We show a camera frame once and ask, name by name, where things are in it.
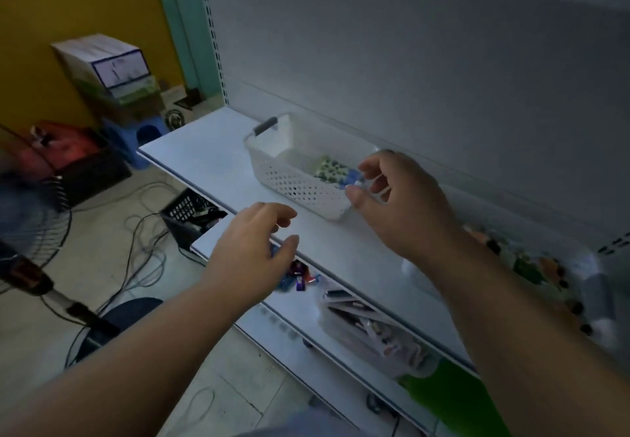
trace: left hand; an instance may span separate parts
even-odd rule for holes
[[[269,296],[295,259],[299,243],[289,236],[273,258],[269,238],[297,212],[280,203],[254,203],[238,213],[217,242],[203,281],[221,287],[245,312]]]

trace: teal door frame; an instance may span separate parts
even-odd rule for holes
[[[186,87],[205,98],[221,92],[203,0],[162,0]]]

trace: right hand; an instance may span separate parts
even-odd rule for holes
[[[421,268],[448,259],[463,231],[435,178],[410,157],[390,150],[367,157],[358,169],[374,183],[369,192],[348,186],[346,196],[383,244]],[[381,201],[372,195],[388,186]]]

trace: white box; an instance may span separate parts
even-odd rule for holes
[[[52,47],[73,80],[96,95],[151,75],[138,47],[103,34],[53,43]]]

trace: yellow wall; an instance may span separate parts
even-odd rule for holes
[[[160,0],[0,0],[0,122],[93,124],[49,45],[92,33],[140,47],[153,75],[183,83]]]

